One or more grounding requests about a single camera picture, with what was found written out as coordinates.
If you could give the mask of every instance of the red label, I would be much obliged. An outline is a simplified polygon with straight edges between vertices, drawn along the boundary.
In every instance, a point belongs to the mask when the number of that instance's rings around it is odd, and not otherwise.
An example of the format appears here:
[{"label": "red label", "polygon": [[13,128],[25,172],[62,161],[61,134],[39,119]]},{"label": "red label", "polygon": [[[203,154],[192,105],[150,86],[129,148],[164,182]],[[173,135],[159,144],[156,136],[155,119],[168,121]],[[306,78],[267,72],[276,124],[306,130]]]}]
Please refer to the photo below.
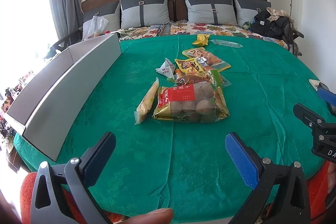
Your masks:
[{"label": "red label", "polygon": [[163,107],[165,104],[171,101],[194,101],[195,92],[193,85],[181,85],[174,86],[172,88],[165,89],[162,94],[159,95],[158,107]]}]

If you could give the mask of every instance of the cushion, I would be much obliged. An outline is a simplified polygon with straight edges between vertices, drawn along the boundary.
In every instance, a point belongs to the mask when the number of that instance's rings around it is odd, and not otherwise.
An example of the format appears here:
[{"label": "cushion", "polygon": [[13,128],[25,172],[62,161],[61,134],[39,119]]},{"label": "cushion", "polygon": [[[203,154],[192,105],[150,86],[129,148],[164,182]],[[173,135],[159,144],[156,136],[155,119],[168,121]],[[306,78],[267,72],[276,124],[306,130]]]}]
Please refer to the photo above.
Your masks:
[{"label": "cushion", "polygon": [[232,0],[185,0],[188,22],[237,25]]},{"label": "cushion", "polygon": [[114,1],[84,13],[83,37],[87,36],[94,15],[102,16],[109,21],[104,32],[113,32],[120,29],[120,2]]},{"label": "cushion", "polygon": [[169,22],[168,0],[120,0],[121,28],[137,28]]},{"label": "cushion", "polygon": [[271,7],[271,3],[264,0],[235,0],[235,5],[239,26],[243,26],[246,21],[254,22],[254,17],[258,14],[258,11]]}]

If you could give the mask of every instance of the white wall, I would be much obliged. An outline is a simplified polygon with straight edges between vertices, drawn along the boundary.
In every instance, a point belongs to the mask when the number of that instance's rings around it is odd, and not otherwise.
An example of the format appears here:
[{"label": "white wall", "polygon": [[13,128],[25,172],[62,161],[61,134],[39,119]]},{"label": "white wall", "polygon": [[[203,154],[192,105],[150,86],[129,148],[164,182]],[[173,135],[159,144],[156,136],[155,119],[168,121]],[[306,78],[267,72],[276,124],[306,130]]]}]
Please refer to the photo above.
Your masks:
[{"label": "white wall", "polygon": [[303,55],[300,59],[335,93],[336,0],[300,2],[302,17],[298,30],[305,35],[304,39],[296,40]]}]

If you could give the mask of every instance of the metal screw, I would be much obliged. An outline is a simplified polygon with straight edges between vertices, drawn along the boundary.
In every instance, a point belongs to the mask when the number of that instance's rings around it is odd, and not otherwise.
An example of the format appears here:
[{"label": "metal screw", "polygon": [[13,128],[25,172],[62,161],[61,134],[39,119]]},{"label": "metal screw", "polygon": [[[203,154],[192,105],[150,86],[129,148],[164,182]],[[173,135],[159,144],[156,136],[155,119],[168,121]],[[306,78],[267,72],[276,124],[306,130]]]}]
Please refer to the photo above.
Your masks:
[{"label": "metal screw", "polygon": [[48,166],[48,162],[47,161],[43,161],[40,163],[40,167],[41,168],[46,168]]},{"label": "metal screw", "polygon": [[70,163],[71,164],[77,164],[79,162],[79,158],[72,158],[71,160],[70,160]]},{"label": "metal screw", "polygon": [[262,162],[263,162],[264,164],[270,164],[270,163],[271,163],[271,160],[270,160],[269,158],[263,158],[263,159],[262,159]]},{"label": "metal screw", "polygon": [[301,163],[299,163],[298,161],[295,161],[295,162],[294,162],[294,166],[295,166],[296,168],[300,168],[300,167],[301,167]]}]

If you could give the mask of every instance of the beige cloth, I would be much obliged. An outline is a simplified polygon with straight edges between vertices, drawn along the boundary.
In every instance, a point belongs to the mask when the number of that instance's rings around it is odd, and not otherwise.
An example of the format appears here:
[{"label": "beige cloth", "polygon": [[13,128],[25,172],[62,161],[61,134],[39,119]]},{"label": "beige cloth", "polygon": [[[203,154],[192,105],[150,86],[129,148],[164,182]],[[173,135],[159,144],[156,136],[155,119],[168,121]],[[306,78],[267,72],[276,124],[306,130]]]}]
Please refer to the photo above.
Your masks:
[{"label": "beige cloth", "polygon": [[291,23],[291,27],[293,30],[296,30],[295,27],[294,27],[294,20],[292,19],[292,17],[287,14],[286,11],[284,10],[276,10],[276,9],[272,9],[271,7],[268,7],[267,8],[267,11],[271,14],[271,16],[268,18],[269,21],[274,21],[274,20],[277,20],[279,19],[279,17],[281,16],[285,16],[285,17],[288,17],[289,18],[289,21]]}]

